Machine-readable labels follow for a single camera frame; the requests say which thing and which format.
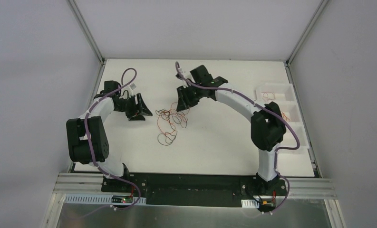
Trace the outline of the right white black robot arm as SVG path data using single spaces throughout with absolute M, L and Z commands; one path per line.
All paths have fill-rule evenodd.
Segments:
M 267 195 L 274 191 L 279 181 L 274 151 L 278 149 L 286 133 L 279 106 L 274 102 L 261 106 L 237 91 L 227 79 L 212 77 L 204 65 L 185 72 L 176 62 L 175 68 L 176 77 L 183 81 L 183 85 L 177 88 L 177 111 L 194 107 L 200 99 L 206 97 L 225 104 L 244 116 L 251 124 L 251 140 L 259 150 L 255 193 Z

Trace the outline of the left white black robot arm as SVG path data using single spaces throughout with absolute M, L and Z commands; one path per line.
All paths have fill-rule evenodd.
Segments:
M 78 118 L 67 120 L 68 151 L 73 162 L 97 168 L 105 182 L 126 192 L 136 185 L 127 166 L 112 156 L 104 128 L 105 120 L 113 112 L 125 113 L 129 121 L 144 121 L 147 116 L 153 116 L 141 93 L 133 93 L 133 86 L 106 81 L 92 105 Z

